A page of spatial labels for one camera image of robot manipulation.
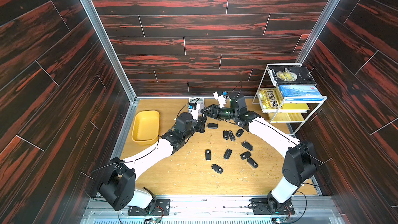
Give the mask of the black flip car key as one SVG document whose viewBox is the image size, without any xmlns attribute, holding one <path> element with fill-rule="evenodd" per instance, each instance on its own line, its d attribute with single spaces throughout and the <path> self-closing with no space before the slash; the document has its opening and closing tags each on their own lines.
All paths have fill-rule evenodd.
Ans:
<svg viewBox="0 0 398 224">
<path fill-rule="evenodd" d="M 211 160 L 211 150 L 210 150 L 210 149 L 206 149 L 206 150 L 205 150 L 205 159 L 206 159 L 207 161 L 210 161 L 210 160 Z"/>
</svg>

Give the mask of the black car key front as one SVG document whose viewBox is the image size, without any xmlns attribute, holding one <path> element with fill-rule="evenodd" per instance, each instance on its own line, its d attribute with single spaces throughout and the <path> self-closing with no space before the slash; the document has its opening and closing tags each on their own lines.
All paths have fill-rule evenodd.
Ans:
<svg viewBox="0 0 398 224">
<path fill-rule="evenodd" d="M 223 168 L 220 167 L 220 166 L 217 165 L 217 164 L 212 164 L 212 165 L 211 165 L 211 168 L 212 168 L 213 171 L 215 171 L 215 172 L 218 173 L 218 174 L 222 174 L 222 173 L 223 173 Z"/>
</svg>

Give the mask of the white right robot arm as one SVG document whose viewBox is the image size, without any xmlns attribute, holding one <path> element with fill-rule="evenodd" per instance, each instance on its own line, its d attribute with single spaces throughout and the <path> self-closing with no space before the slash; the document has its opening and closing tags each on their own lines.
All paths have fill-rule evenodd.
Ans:
<svg viewBox="0 0 398 224">
<path fill-rule="evenodd" d="M 242 129 L 261 138 L 284 158 L 283 177 L 268 194 L 267 204 L 273 212 L 285 204 L 302 184 L 318 170 L 314 144 L 300 141 L 272 126 L 263 117 L 247 108 L 245 98 L 230 99 L 230 106 L 213 104 L 201 110 L 204 116 L 217 120 L 233 120 Z"/>
</svg>

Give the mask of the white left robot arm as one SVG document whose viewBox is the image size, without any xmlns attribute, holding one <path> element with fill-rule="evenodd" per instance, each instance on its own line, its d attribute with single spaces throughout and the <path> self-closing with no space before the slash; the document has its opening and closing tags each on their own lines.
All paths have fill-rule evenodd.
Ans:
<svg viewBox="0 0 398 224">
<path fill-rule="evenodd" d="M 144 190 L 143 194 L 149 197 L 148 200 L 134 197 L 137 192 L 136 180 L 156 163 L 180 150 L 194 133 L 204 133 L 206 121 L 206 116 L 194 119 L 190 113 L 181 113 L 174 126 L 152 146 L 125 160 L 118 157 L 111 159 L 99 174 L 98 192 L 116 211 L 128 205 L 141 209 L 149 207 L 154 195 Z"/>
</svg>

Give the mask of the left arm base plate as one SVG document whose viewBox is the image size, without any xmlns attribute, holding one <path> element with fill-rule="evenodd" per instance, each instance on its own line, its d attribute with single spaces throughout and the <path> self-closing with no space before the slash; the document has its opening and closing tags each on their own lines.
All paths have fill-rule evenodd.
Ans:
<svg viewBox="0 0 398 224">
<path fill-rule="evenodd" d="M 146 208 L 130 206 L 129 216 L 168 216 L 170 213 L 171 200 L 160 198 L 152 200 Z"/>
</svg>

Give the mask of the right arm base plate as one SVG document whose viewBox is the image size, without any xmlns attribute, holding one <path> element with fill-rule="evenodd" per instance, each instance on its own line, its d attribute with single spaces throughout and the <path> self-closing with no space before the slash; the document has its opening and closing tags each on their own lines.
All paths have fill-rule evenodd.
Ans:
<svg viewBox="0 0 398 224">
<path fill-rule="evenodd" d="M 291 199 L 279 203 L 274 198 L 252 198 L 247 206 L 255 215 L 293 215 L 295 210 Z"/>
</svg>

